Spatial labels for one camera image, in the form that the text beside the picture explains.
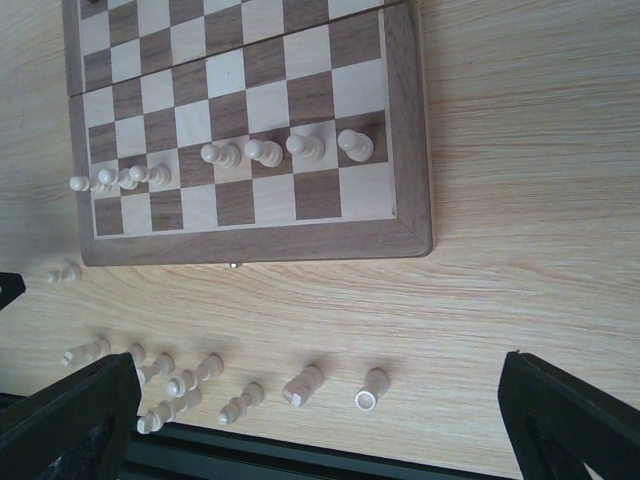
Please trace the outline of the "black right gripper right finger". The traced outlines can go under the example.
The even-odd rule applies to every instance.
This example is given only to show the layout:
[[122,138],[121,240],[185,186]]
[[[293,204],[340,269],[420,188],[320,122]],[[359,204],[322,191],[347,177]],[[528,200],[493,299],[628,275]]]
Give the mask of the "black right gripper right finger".
[[545,360],[509,352],[499,406],[525,479],[639,477],[639,411]]

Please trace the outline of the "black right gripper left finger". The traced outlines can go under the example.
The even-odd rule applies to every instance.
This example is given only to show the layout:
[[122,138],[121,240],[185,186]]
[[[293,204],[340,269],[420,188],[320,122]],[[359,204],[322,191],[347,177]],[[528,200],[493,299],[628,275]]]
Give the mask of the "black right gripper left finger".
[[133,357],[109,354],[1,410],[3,479],[116,479],[137,421]]

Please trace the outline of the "light pawn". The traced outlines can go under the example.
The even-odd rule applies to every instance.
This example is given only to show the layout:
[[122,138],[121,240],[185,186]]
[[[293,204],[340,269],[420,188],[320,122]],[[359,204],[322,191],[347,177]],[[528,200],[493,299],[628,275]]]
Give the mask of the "light pawn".
[[337,142],[346,155],[355,162],[366,162],[374,152],[373,141],[366,134],[351,129],[341,131]]
[[68,264],[60,269],[50,270],[46,274],[48,284],[76,282],[82,278],[82,270],[77,264]]
[[139,185],[139,182],[131,177],[128,168],[122,170],[101,169],[98,173],[98,180],[102,185],[119,186],[124,190],[134,190]]
[[96,195],[108,194],[112,187],[101,183],[97,177],[73,176],[69,186],[74,192],[93,192]]
[[306,161],[320,161],[324,156],[324,144],[312,135],[292,134],[286,140],[286,148],[293,155]]
[[236,168],[241,161],[239,149],[232,144],[205,144],[201,148],[200,155],[204,162],[218,165],[222,169]]
[[282,147],[274,141],[249,140],[244,152],[248,158],[267,168],[276,168],[284,157]]
[[166,186],[171,181],[171,172],[163,165],[152,168],[134,165],[129,169],[129,175],[135,182],[158,187]]

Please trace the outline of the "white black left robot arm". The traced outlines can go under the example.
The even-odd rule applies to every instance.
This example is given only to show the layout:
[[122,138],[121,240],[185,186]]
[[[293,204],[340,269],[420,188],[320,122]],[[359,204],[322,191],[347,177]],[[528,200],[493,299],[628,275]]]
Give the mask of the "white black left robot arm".
[[18,273],[0,273],[0,309],[4,309],[26,291],[23,277]]

